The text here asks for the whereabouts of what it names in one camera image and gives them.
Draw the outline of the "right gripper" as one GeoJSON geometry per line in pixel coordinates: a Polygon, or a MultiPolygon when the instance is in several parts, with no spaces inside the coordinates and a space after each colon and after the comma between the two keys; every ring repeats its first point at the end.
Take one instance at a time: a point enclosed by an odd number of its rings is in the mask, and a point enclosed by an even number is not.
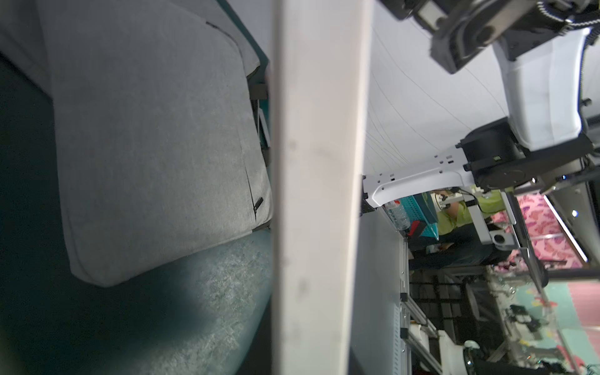
{"type": "Polygon", "coordinates": [[[493,43],[506,59],[570,32],[599,34],[598,1],[383,1],[397,20],[413,18],[431,35],[430,56],[448,73],[493,43]]]}

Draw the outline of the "silver laptop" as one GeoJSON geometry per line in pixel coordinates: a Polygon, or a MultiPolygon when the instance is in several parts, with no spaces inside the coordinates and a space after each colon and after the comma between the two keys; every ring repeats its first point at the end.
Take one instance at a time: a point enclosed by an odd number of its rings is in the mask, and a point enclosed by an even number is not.
{"type": "Polygon", "coordinates": [[[273,371],[348,369],[372,1],[277,1],[273,371]]]}

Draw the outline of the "grey laptop sleeve front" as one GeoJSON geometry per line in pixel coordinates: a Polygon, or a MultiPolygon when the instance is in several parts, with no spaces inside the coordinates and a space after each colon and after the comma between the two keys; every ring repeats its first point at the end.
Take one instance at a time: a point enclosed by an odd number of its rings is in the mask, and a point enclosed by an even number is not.
{"type": "Polygon", "coordinates": [[[39,1],[72,273],[110,287],[272,217],[242,56],[174,1],[39,1]]]}

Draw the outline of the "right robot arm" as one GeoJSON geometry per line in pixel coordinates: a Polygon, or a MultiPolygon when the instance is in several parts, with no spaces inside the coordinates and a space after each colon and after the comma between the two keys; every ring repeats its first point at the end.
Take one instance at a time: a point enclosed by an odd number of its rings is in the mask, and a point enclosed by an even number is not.
{"type": "Polygon", "coordinates": [[[493,48],[508,116],[420,165],[366,176],[365,204],[378,208],[440,188],[515,188],[593,152],[581,81],[584,53],[599,36],[597,1],[436,1],[432,17],[425,1],[384,7],[431,35],[431,58],[448,73],[493,48]]]}

